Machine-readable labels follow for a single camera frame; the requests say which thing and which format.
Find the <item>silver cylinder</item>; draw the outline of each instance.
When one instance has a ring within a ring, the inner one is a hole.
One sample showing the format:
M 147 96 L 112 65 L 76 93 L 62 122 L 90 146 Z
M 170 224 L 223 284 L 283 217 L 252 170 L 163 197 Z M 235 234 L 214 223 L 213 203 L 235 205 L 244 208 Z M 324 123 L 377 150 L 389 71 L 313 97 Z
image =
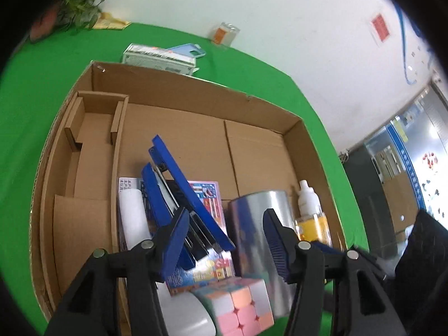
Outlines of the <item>silver cylinder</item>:
M 290 314 L 295 285 L 286 284 L 277 274 L 263 231 L 263 213 L 273 208 L 283 226 L 294 229 L 294 220 L 285 191 L 268 190 L 232 200 L 228 205 L 234 224 L 241 276 L 263 278 L 275 319 Z

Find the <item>metal bolt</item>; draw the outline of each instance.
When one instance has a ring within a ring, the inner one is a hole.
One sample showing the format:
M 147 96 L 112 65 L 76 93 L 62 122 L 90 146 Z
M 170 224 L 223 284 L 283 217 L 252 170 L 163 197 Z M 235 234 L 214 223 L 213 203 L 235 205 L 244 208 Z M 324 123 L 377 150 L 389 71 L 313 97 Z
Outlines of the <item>metal bolt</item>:
M 142 242 L 142 248 L 144 249 L 150 249 L 154 246 L 154 243 L 151 240 L 145 240 Z
M 297 245 L 299 247 L 299 249 L 302 250 L 309 250 L 311 249 L 311 244 L 307 241 L 300 241 L 299 245 Z
M 358 252 L 355 251 L 355 250 L 349 250 L 349 251 L 347 251 L 347 256 L 348 256 L 350 259 L 352 259 L 352 260 L 356 260 L 356 259 L 359 258 L 359 254 L 358 254 Z
M 94 258 L 100 258 L 102 257 L 106 252 L 104 251 L 104 249 L 95 249 L 93 251 L 93 257 Z

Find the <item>green surface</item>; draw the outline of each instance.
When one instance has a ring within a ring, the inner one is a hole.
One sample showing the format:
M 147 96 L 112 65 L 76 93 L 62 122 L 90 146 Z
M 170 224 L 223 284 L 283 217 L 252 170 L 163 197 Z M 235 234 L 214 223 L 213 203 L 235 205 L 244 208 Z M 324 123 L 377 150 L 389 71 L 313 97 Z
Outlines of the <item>green surface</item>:
M 327 175 L 350 246 L 367 247 L 361 215 L 344 169 L 319 118 L 292 79 L 234 49 L 176 30 L 132 24 L 123 31 L 58 32 L 25 44 L 11 59 L 0 83 L 0 269 L 31 323 L 46 321 L 34 296 L 29 264 L 29 215 L 34 176 L 44 141 L 61 103 L 91 60 L 119 62 L 129 43 L 164 48 L 198 43 L 207 55 L 194 75 L 243 91 L 299 115 Z M 279 335 L 284 320 L 265 335 Z

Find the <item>wall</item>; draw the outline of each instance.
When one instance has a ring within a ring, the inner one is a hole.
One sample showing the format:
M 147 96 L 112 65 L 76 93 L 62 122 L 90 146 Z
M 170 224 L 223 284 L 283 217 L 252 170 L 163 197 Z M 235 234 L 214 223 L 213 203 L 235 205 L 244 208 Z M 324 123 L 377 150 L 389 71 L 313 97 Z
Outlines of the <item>wall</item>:
M 290 75 L 338 151 L 350 148 L 427 83 L 429 55 L 389 0 L 106 0 L 114 16 L 208 36 L 221 21 L 241 29 L 233 47 Z M 391 36 L 380 45 L 368 22 L 381 12 Z

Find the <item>glue bottle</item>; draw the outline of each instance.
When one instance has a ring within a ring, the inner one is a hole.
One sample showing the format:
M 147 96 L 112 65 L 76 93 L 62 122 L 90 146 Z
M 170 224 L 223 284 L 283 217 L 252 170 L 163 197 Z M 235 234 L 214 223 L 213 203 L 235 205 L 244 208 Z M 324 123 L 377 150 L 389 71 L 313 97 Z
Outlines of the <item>glue bottle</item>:
M 300 217 L 296 219 L 296 231 L 300 240 L 318 240 L 328 246 L 332 245 L 330 230 L 325 214 L 322 212 L 319 197 L 306 180 L 300 181 L 299 191 Z

